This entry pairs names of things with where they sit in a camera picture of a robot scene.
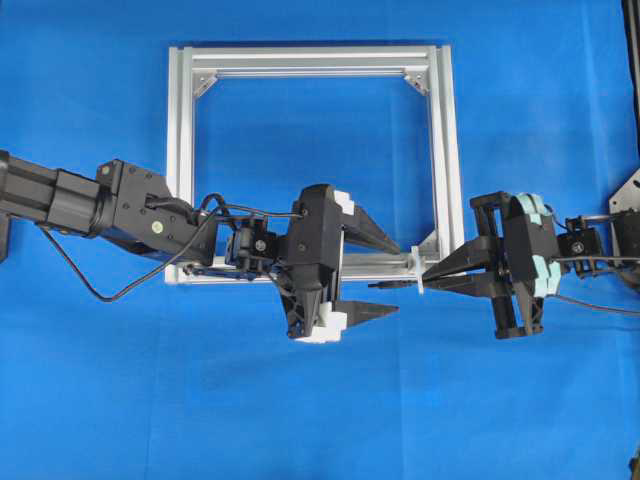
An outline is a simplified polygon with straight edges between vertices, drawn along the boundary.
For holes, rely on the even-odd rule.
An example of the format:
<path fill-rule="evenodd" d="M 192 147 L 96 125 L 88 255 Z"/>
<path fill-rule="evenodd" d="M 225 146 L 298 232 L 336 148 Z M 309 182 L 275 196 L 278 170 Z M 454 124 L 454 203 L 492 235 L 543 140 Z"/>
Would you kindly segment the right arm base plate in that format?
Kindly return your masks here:
<path fill-rule="evenodd" d="M 637 169 L 609 198 L 609 216 L 613 219 L 615 214 L 634 211 L 640 207 L 640 169 Z"/>

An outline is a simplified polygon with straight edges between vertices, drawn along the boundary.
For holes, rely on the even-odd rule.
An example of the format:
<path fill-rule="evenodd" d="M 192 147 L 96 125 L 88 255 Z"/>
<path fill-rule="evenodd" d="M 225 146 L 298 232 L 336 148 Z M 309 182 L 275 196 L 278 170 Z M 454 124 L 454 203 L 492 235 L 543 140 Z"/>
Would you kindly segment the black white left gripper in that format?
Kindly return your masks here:
<path fill-rule="evenodd" d="M 343 301 L 342 312 L 335 309 L 344 240 L 388 254 L 401 253 L 363 208 L 354 207 L 347 194 L 337 195 L 333 186 L 316 184 L 302 190 L 293 213 L 296 217 L 280 238 L 277 274 L 289 338 L 314 344 L 337 342 L 344 330 L 399 310 L 362 301 Z"/>

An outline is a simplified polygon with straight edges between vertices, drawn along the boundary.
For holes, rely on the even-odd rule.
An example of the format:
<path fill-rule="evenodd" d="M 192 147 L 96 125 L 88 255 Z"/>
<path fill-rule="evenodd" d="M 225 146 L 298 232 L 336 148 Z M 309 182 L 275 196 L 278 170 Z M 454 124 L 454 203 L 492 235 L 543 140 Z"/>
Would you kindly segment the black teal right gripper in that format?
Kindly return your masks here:
<path fill-rule="evenodd" d="M 433 290 L 492 299 L 495 336 L 543 331 L 544 300 L 557 292 L 562 267 L 551 209 L 538 194 L 495 192 L 470 201 L 477 232 L 423 275 Z M 485 269 L 482 273 L 453 275 Z"/>

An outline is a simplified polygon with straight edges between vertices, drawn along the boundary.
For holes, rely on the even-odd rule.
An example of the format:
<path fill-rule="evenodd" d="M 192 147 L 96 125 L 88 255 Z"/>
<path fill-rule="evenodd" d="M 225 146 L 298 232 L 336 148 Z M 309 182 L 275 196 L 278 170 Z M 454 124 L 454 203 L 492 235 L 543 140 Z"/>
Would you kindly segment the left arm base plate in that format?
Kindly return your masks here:
<path fill-rule="evenodd" d="M 9 215 L 0 214 L 0 262 L 4 262 L 9 254 L 11 218 Z"/>

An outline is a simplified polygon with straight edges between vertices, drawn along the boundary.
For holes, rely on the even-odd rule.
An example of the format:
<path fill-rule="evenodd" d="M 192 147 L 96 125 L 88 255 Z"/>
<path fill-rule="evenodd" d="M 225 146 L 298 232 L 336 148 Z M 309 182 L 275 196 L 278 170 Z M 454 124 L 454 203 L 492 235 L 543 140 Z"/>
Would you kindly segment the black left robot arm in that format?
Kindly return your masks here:
<path fill-rule="evenodd" d="M 1 156 L 1 225 L 33 222 L 48 238 L 100 237 L 159 269 L 252 281 L 277 289 L 289 338 L 322 344 L 394 312 L 391 305 L 340 297 L 346 244 L 397 254 L 398 245 L 350 196 L 327 184 L 305 188 L 283 213 L 287 231 L 269 227 L 269 211 L 232 204 L 218 193 L 198 206 L 172 195 L 165 178 L 120 160 L 94 178 Z"/>

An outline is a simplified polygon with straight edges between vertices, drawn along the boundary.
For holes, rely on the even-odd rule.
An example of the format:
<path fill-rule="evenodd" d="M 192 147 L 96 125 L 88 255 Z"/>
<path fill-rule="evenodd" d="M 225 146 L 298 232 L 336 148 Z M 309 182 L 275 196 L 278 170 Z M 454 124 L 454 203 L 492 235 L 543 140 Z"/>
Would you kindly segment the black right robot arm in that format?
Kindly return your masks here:
<path fill-rule="evenodd" d="M 475 197 L 478 235 L 427 270 L 425 287 L 490 299 L 499 339 L 539 334 L 544 301 L 563 275 L 639 271 L 639 214 L 579 216 L 556 233 L 554 212 L 537 194 Z"/>

